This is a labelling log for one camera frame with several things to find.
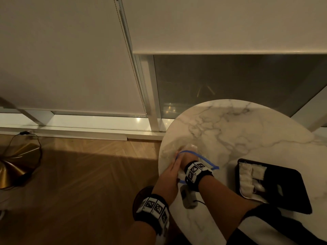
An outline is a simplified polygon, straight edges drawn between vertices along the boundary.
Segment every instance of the gold lamp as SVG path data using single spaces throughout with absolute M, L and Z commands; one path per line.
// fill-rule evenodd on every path
M 27 131 L 14 136 L 0 155 L 0 189 L 24 184 L 39 166 L 41 157 L 39 137 Z

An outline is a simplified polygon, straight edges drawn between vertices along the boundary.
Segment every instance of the gold lamp base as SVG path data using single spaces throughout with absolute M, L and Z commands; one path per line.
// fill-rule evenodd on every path
M 21 185 L 39 166 L 41 145 L 35 144 L 31 137 L 27 139 L 29 143 L 8 147 L 0 156 L 0 189 Z

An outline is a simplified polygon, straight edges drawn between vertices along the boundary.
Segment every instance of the person's left hand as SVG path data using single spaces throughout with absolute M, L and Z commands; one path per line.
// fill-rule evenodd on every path
M 174 202 L 178 193 L 177 183 L 179 179 L 177 179 L 177 176 L 182 159 L 181 156 L 178 156 L 178 158 L 175 160 L 177 154 L 178 151 L 175 153 L 171 164 L 162 173 L 162 175 L 160 175 L 152 190 L 153 194 L 158 194 L 163 197 L 169 206 Z

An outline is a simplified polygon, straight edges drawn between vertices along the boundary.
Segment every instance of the black and white sleeve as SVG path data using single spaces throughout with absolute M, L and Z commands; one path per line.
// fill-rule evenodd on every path
M 294 219 L 281 215 L 280 210 L 269 204 L 248 211 L 239 227 L 231 234 L 226 245 L 293 245 L 327 244 L 318 239 Z

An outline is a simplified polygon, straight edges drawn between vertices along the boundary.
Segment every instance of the forearm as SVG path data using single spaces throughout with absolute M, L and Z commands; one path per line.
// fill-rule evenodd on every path
M 244 214 L 258 206 L 234 193 L 212 176 L 204 176 L 198 185 L 211 216 L 224 238 L 228 240 L 238 227 Z
M 135 221 L 123 236 L 121 245 L 154 245 L 156 232 L 147 223 Z

